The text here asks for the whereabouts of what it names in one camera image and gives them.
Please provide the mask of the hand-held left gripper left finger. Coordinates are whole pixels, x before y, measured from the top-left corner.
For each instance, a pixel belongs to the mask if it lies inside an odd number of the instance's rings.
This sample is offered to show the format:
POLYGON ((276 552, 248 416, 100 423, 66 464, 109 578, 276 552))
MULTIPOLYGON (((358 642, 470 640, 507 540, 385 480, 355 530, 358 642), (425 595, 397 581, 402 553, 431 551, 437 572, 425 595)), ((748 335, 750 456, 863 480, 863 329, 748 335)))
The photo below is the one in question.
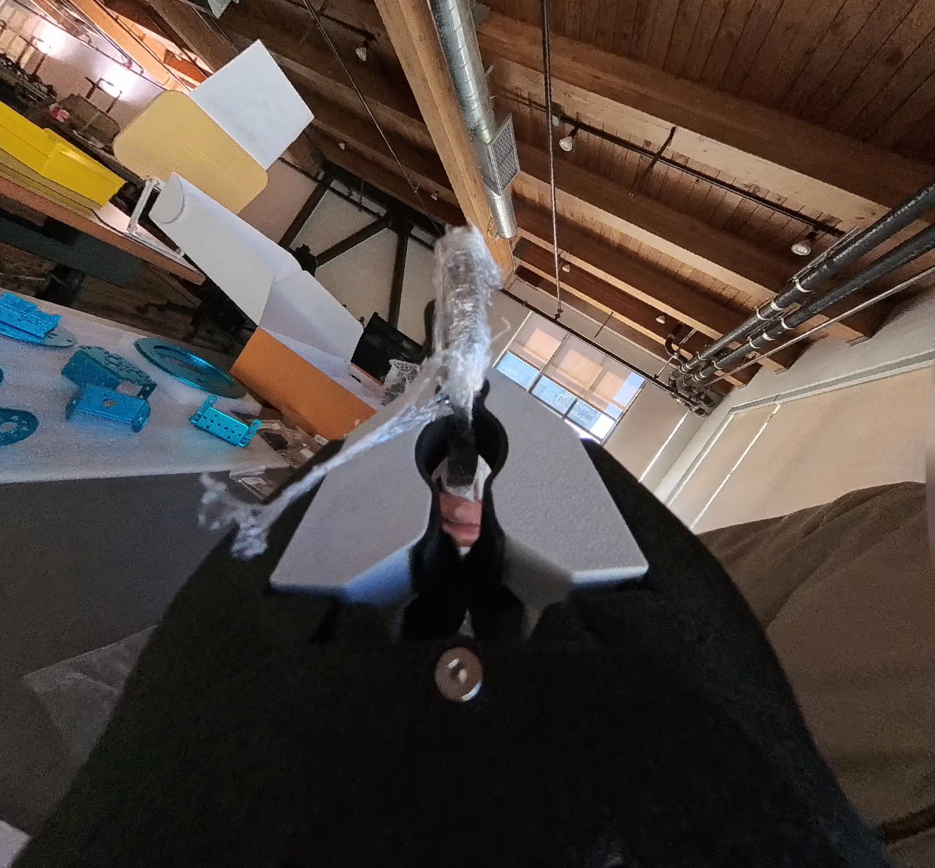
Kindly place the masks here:
POLYGON ((334 467, 285 545, 270 594, 373 610, 403 637, 462 632, 464 558, 442 528, 436 473, 465 458, 464 419, 453 415, 334 467))

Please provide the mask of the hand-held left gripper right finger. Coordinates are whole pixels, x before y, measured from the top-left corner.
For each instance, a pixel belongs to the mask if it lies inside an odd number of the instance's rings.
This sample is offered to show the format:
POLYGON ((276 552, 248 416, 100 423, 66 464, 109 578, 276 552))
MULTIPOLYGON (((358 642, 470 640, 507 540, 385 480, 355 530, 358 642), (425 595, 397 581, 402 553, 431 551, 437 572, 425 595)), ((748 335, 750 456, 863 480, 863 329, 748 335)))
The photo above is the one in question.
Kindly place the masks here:
POLYGON ((641 580, 648 562, 578 435, 518 384, 487 383, 485 411, 506 436, 488 500, 505 536, 503 582, 529 635, 548 606, 641 580))

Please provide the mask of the person's right hand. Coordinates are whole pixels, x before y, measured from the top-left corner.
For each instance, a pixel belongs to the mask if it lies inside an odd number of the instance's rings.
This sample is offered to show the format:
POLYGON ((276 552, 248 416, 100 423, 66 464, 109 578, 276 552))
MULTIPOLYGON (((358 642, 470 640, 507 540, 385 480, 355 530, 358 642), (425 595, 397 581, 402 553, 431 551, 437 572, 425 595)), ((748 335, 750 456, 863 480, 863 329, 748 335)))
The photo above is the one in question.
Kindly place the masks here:
POLYGON ((483 501, 442 491, 438 495, 441 526, 461 550, 478 541, 482 529, 483 501))

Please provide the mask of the pile of small screw bags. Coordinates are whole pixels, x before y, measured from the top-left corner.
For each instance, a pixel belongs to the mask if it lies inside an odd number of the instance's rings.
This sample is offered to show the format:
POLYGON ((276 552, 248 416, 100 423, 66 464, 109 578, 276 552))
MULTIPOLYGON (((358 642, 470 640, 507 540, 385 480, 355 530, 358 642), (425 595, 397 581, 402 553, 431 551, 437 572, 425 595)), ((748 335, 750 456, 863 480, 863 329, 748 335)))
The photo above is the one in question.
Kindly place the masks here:
POLYGON ((229 481, 239 493, 266 502, 281 487, 288 484, 327 444, 318 433, 285 426, 280 421, 263 421, 254 439, 275 454, 273 465, 253 466, 233 470, 229 481))

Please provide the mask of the bubble wrap packing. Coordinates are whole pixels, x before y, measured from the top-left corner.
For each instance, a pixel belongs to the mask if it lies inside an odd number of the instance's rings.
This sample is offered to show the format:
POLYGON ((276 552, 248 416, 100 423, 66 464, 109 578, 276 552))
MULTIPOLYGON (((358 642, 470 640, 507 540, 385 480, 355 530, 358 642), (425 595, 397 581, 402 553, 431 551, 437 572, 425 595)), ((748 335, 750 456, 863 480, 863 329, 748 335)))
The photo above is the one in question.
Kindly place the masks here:
POLYGON ((388 406, 398 397, 404 395, 410 385, 420 374, 421 365, 417 362, 402 359, 391 359, 381 387, 380 403, 388 406))

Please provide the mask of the orange cardboard box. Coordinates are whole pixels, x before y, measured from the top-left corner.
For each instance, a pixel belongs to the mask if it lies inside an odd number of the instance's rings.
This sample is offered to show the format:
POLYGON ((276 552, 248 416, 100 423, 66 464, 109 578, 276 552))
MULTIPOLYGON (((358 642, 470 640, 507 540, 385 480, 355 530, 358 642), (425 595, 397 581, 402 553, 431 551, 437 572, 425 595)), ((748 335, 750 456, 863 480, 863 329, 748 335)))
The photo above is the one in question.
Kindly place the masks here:
POLYGON ((232 372, 258 399, 326 439, 380 409, 380 390, 353 375, 358 319, 291 252, 172 173, 151 221, 256 325, 232 372))

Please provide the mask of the white foam sheet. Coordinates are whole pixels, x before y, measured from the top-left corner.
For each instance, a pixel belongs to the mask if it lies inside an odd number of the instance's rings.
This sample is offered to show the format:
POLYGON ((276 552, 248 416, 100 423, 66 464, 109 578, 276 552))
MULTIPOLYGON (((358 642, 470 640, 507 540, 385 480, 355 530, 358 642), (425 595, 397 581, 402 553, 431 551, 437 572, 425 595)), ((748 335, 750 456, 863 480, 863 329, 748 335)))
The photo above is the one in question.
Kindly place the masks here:
POLYGON ((205 472, 239 475, 286 465, 262 437, 237 448, 193 427, 189 418, 206 394, 159 371, 136 351, 134 344, 145 332, 36 298, 31 301, 60 314, 79 346, 100 346, 122 355, 149 373, 158 387, 149 400, 149 422, 140 432, 82 414, 67 419, 65 407, 76 386, 61 370, 75 348, 44 348, 2 338, 1 405, 32 413, 38 421, 30 437, 2 447, 3 484, 205 472))

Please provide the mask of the group of blue metal brackets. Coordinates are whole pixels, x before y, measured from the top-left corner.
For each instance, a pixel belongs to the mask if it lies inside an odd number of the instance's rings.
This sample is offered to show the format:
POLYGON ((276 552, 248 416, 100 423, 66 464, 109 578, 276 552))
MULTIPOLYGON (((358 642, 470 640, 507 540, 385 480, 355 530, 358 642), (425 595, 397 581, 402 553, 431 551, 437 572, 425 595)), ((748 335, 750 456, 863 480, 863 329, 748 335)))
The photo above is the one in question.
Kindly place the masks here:
POLYGON ((149 399, 156 382, 110 349, 80 345, 63 327, 62 319, 19 295, 2 293, 3 337, 33 347, 72 351, 61 371, 74 388, 64 407, 65 420, 95 418, 140 433, 150 421, 149 399))

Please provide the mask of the person's beige jacket torso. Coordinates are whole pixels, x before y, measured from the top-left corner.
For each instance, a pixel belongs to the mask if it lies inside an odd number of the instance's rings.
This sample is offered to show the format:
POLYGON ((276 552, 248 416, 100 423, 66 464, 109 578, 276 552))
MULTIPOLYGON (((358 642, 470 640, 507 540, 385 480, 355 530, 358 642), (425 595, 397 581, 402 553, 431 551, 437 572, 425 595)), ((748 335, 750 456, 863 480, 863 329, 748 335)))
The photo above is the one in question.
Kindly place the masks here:
POLYGON ((700 539, 765 628, 815 744, 901 866, 934 864, 927 489, 848 492, 700 539))

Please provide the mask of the metal ceiling pipes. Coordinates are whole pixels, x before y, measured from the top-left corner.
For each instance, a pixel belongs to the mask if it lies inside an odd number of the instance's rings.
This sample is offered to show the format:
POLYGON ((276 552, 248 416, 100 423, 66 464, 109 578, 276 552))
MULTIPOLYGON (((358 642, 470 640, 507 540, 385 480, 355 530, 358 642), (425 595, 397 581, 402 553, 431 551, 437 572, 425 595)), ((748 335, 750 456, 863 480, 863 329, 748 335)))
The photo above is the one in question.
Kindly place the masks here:
POLYGON ((768 302, 740 325, 709 343, 674 368, 667 391, 691 411, 707 415, 718 406, 714 385, 777 359, 831 326, 905 290, 933 272, 929 268, 890 290, 843 309, 851 298, 933 252, 933 224, 893 244, 859 268, 880 246, 933 209, 934 184, 921 187, 868 227, 848 232, 818 258, 792 276, 768 302))

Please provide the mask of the large clear plastic bag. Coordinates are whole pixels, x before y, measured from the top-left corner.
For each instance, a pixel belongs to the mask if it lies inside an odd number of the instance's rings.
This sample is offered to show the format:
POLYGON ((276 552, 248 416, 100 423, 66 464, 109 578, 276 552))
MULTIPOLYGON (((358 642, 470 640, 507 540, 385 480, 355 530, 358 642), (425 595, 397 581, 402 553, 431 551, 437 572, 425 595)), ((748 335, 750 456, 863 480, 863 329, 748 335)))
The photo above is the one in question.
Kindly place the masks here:
POLYGON ((51 664, 23 677, 73 757, 86 758, 105 731, 152 626, 123 640, 51 664))

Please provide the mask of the wooden-edged table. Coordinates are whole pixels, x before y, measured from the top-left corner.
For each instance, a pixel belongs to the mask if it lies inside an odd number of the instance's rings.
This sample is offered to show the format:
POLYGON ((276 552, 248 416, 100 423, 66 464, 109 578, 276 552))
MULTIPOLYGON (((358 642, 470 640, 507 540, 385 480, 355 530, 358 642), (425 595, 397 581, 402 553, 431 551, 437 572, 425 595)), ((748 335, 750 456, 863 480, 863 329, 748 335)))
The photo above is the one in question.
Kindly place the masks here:
POLYGON ((1 174, 2 197, 54 220, 65 227, 141 259, 172 276, 201 285, 206 277, 181 253, 173 251, 146 231, 129 233, 129 217, 107 204, 91 208, 55 188, 37 184, 18 173, 1 174))

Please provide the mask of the yellow and white panel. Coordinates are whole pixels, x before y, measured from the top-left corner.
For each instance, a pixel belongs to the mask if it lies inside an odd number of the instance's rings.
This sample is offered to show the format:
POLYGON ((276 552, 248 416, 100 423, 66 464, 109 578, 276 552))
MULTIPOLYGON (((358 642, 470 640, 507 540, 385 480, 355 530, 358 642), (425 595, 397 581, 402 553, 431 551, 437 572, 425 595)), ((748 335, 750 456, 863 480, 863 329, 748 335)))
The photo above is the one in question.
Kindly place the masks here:
POLYGON ((178 175, 238 214, 264 191, 269 167, 313 119, 256 41, 191 92, 157 96, 112 148, 139 178, 167 183, 178 175))

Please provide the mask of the stack of yellow boxes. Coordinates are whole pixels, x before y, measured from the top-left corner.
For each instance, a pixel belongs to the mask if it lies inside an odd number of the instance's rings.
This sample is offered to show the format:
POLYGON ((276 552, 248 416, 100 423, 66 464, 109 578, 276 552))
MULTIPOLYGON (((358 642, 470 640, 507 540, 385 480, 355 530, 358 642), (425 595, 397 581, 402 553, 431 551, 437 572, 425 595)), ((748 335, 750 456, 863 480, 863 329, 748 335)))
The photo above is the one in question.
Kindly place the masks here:
POLYGON ((1 163, 24 184, 88 209, 107 205, 126 183, 52 129, 41 129, 5 103, 1 103, 1 163))

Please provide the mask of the small blue U bracket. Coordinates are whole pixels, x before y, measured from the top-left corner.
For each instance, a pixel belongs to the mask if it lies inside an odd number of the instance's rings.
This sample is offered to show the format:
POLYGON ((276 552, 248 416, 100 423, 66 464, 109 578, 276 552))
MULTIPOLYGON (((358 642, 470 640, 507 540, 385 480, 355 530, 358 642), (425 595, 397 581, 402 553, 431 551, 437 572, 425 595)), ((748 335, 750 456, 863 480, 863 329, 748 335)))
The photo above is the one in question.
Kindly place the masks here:
POLYGON ((204 402, 189 418, 189 423, 196 429, 219 439, 231 446, 245 448, 253 437, 262 429, 262 420, 253 418, 244 421, 216 407, 218 397, 208 395, 204 402))

